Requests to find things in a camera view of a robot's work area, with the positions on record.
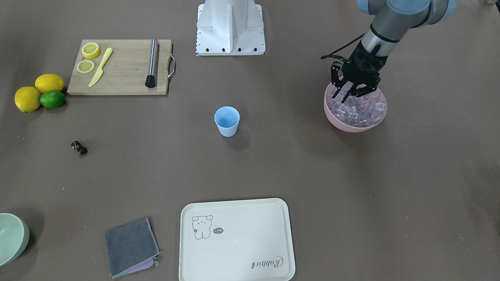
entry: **gray cloth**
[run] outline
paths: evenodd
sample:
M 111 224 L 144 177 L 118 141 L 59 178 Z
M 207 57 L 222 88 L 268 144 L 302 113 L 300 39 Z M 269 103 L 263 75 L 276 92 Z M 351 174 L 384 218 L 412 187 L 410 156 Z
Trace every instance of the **gray cloth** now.
M 106 231 L 104 239 L 113 279 L 132 272 L 160 253 L 147 217 Z

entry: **mint green bowl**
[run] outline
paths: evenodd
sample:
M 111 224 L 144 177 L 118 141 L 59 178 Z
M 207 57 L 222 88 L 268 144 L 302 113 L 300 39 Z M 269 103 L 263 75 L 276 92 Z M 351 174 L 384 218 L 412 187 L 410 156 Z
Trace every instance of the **mint green bowl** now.
M 0 267 L 19 257 L 29 239 L 30 231 L 22 219 L 11 213 L 0 213 Z

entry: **metal muddler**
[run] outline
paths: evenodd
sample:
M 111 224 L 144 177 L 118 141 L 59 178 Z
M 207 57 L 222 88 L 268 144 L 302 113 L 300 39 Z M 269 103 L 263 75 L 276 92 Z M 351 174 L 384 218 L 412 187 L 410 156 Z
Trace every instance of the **metal muddler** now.
M 147 69 L 146 83 L 144 85 L 148 88 L 156 87 L 157 73 L 158 73 L 158 53 L 160 51 L 160 44 L 158 40 L 151 40 L 151 50 L 149 52 L 149 68 Z

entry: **table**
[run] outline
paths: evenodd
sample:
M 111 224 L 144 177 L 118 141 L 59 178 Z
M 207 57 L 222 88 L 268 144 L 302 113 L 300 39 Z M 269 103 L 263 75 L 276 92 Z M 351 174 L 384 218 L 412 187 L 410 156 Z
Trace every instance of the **table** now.
M 372 16 L 346 0 L 259 0 L 266 53 L 202 57 L 201 3 L 2 2 L 0 212 L 32 237 L 0 280 L 110 280 L 104 232 L 143 217 L 158 265 L 121 280 L 178 280 L 184 206 L 274 197 L 290 211 L 293 280 L 500 279 L 494 6 L 461 1 L 448 20 L 410 30 L 381 71 L 387 117 L 351 134 L 325 117 L 332 62 L 320 57 Z M 14 105 L 41 74 L 68 85 L 82 39 L 151 38 L 173 41 L 168 96 Z M 241 115 L 231 138 L 213 120 L 227 105 Z

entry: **wooden cutting board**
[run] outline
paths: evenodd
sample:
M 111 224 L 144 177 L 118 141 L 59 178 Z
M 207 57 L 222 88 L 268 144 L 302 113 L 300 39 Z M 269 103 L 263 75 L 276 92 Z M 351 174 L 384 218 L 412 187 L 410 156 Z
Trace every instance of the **wooden cutting board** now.
M 90 59 L 95 68 L 89 73 L 79 73 L 77 65 L 82 60 L 89 60 L 82 54 L 82 47 L 95 42 L 99 45 L 100 55 Z M 144 85 L 150 62 L 151 40 L 99 40 L 85 39 L 81 41 L 71 80 L 67 88 L 69 95 L 103 96 L 103 95 L 166 95 L 169 88 L 169 64 L 172 52 L 172 40 L 158 40 L 158 75 L 156 87 Z M 89 87 L 107 48 L 113 53 L 104 65 L 104 73 L 97 83 Z

